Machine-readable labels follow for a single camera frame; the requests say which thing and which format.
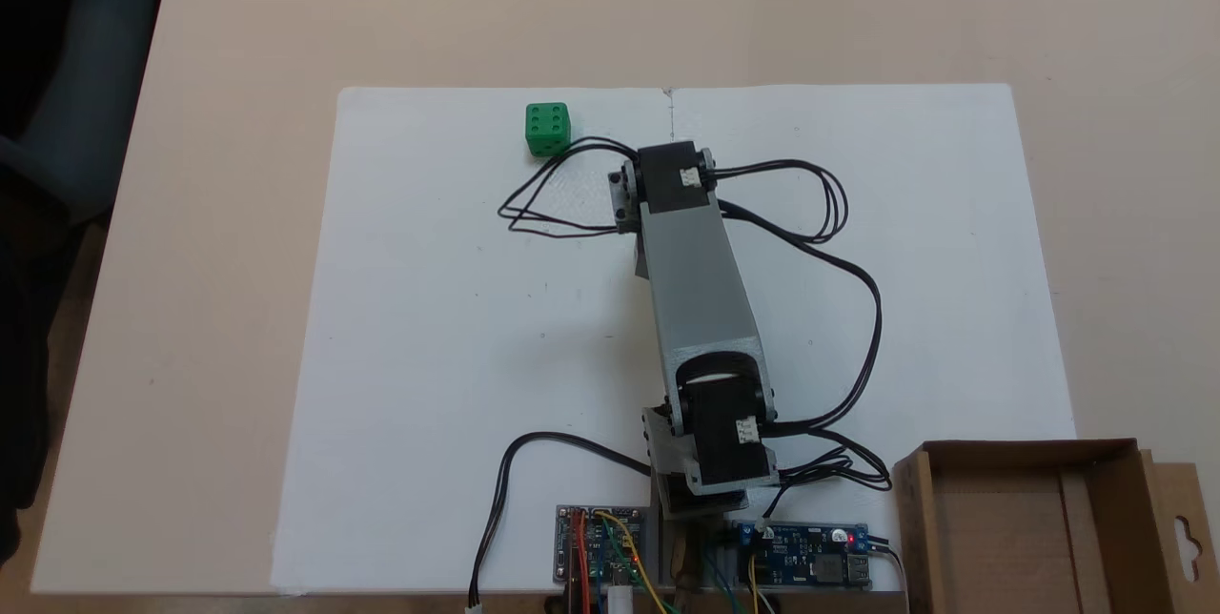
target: hang tab hole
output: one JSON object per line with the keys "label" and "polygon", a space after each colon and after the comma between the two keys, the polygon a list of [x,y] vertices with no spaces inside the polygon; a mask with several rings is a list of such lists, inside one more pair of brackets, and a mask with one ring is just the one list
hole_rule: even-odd
{"label": "hang tab hole", "polygon": [[1177,557],[1182,560],[1182,574],[1186,580],[1199,580],[1199,565],[1196,562],[1203,554],[1203,546],[1191,536],[1191,522],[1185,516],[1174,519],[1174,537],[1177,538]]}

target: beige table surface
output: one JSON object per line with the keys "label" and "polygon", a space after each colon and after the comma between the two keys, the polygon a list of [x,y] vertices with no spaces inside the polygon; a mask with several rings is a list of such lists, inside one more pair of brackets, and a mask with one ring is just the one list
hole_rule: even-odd
{"label": "beige table surface", "polygon": [[33,587],[268,590],[339,89],[963,81],[1016,96],[1080,433],[1220,525],[1220,0],[163,0]]}

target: black cable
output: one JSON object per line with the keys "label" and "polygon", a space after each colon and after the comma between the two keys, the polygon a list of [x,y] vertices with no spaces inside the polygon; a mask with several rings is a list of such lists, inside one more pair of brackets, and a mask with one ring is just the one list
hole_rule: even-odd
{"label": "black cable", "polygon": [[898,566],[898,579],[902,579],[902,585],[903,585],[903,602],[906,603],[906,612],[908,614],[910,614],[911,610],[910,583],[906,582],[906,569],[903,566],[902,558],[898,557],[898,553],[893,548],[889,548],[889,541],[884,538],[878,538],[877,536],[869,536],[869,541],[872,542],[871,546],[872,552],[888,554],[894,560],[894,564]]}
{"label": "black cable", "polygon": [[534,441],[553,441],[561,442],[564,444],[570,444],[580,449],[584,449],[597,454],[598,457],[609,459],[615,464],[620,464],[636,471],[637,474],[643,474],[644,476],[650,476],[653,470],[648,464],[637,461],[627,454],[622,454],[603,447],[593,441],[584,439],[580,436],[573,436],[570,433],[558,433],[550,431],[538,431],[532,433],[526,433],[517,439],[512,441],[506,450],[504,450],[504,457],[500,459],[500,471],[495,477],[495,491],[492,496],[492,513],[487,518],[487,527],[483,529],[483,540],[478,543],[478,552],[475,553],[475,568],[470,576],[470,590],[466,593],[466,605],[475,607],[478,604],[478,571],[483,566],[483,559],[487,557],[488,548],[492,548],[492,538],[495,537],[495,529],[500,525],[500,518],[504,515],[504,505],[509,498],[509,471],[512,468],[512,458],[517,454],[517,450],[523,446]]}
{"label": "black cable", "polygon": [[[538,195],[545,189],[547,183],[559,171],[567,159],[571,159],[578,154],[587,153],[588,150],[610,150],[610,153],[619,154],[627,157],[632,164],[637,162],[639,155],[636,150],[628,148],[619,140],[611,140],[609,137],[581,137],[581,139],[572,142],[567,145],[567,149],[562,154],[556,155],[545,162],[543,167],[533,173],[525,183],[514,189],[512,194],[504,200],[504,204],[495,211],[497,216],[500,219],[509,220],[509,231],[518,233],[531,233],[542,237],[556,237],[556,239],[569,239],[569,237],[598,237],[598,236],[610,236],[619,232],[615,226],[590,226],[586,223],[577,223],[575,220],[564,220],[547,214],[539,214],[532,210],[534,201],[537,201]],[[528,200],[523,206],[514,206],[512,203],[516,198],[521,197],[527,189],[537,183],[533,193],[529,195]],[[522,222],[533,223],[549,223],[555,226],[566,226],[569,228],[576,228],[581,231],[578,233],[553,233],[544,231],[544,228],[527,228],[522,227]]]}
{"label": "black cable", "polygon": [[762,219],[758,214],[745,209],[745,206],[736,205],[732,201],[727,201],[721,198],[720,211],[727,220],[745,220],[747,223],[754,223],[754,226],[762,228],[775,237],[780,237],[781,240],[784,240],[798,250],[855,276],[865,284],[866,288],[869,288],[869,293],[872,294],[872,300],[876,306],[876,316],[872,322],[872,339],[869,341],[869,349],[864,358],[864,365],[860,367],[860,374],[856,376],[855,382],[848,391],[847,397],[844,397],[838,405],[828,410],[826,414],[814,416],[813,419],[759,424],[759,433],[762,437],[770,438],[800,436],[805,435],[810,428],[825,428],[831,424],[834,424],[836,421],[843,419],[843,416],[845,416],[847,413],[855,406],[855,403],[864,393],[864,388],[869,385],[869,377],[872,376],[872,366],[877,361],[877,350],[881,347],[881,289],[877,288],[876,281],[874,281],[872,276],[870,276],[863,267],[813,247],[811,243],[802,240],[800,237],[793,236],[788,231],[784,231],[784,228],[770,222],[770,220]]}
{"label": "black cable", "polygon": [[[791,469],[780,469],[780,492],[776,493],[775,498],[771,499],[771,504],[767,505],[766,511],[762,513],[764,519],[771,518],[776,507],[780,505],[780,498],[789,488],[816,483],[827,479],[843,479],[878,492],[893,489],[893,480],[889,476],[886,463],[881,461],[881,458],[876,453],[872,453],[871,449],[847,436],[825,428],[810,428],[805,435],[832,441],[838,443],[838,446],[806,464]],[[847,455],[848,452],[863,459],[872,471],[858,471],[853,469],[853,459]]]}
{"label": "black cable", "polygon": [[848,201],[847,190],[843,189],[842,181],[824,167],[808,161],[800,161],[800,159],[776,159],[775,161],[762,161],[749,166],[719,167],[717,170],[710,171],[709,175],[714,181],[723,181],[727,178],[736,178],[737,176],[748,176],[750,173],[789,170],[789,167],[808,171],[814,176],[817,176],[817,179],[822,184],[822,195],[826,200],[826,215],[822,220],[822,227],[820,227],[817,233],[813,236],[803,236],[792,231],[784,232],[795,237],[795,239],[809,244],[827,243],[847,226]]}

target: green wire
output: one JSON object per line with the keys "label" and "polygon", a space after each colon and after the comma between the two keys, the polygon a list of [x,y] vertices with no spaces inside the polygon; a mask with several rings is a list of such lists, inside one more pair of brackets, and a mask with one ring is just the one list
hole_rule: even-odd
{"label": "green wire", "polygon": [[[605,540],[610,541],[610,547],[614,548],[614,553],[619,555],[619,559],[628,564],[627,572],[631,574],[631,580],[636,581],[636,585],[643,588],[644,580],[640,580],[639,574],[636,572],[636,566],[634,566],[636,562],[632,559],[627,559],[627,555],[622,553],[622,549],[619,549],[619,541],[614,540],[614,536],[611,535],[614,527],[610,526],[610,521],[601,519],[601,525],[605,526],[606,529]],[[665,605],[665,609],[669,610],[670,614],[682,614],[680,610],[676,609],[675,605],[670,604],[669,602],[665,602],[664,599],[661,601],[661,604]]]}
{"label": "green wire", "polygon": [[733,591],[728,590],[728,580],[726,580],[725,575],[720,572],[720,568],[716,566],[716,562],[714,560],[714,558],[711,558],[711,553],[704,549],[703,558],[705,562],[708,562],[708,565],[711,566],[711,570],[716,576],[716,585],[720,586],[720,590],[725,593],[725,597],[727,597],[728,602],[733,605],[733,612],[736,612],[737,614],[744,614],[745,610],[742,608],[742,603],[737,602],[737,596],[733,594]]}

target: red wire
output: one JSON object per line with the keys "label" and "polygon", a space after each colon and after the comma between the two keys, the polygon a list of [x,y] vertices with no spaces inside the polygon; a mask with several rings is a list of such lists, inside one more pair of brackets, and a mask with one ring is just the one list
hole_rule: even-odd
{"label": "red wire", "polygon": [[588,518],[584,515],[584,511],[581,511],[581,527],[576,532],[576,549],[580,551],[581,558],[581,593],[584,596],[584,614],[592,614],[592,604],[589,601],[589,555],[584,542],[584,530],[587,525]]}

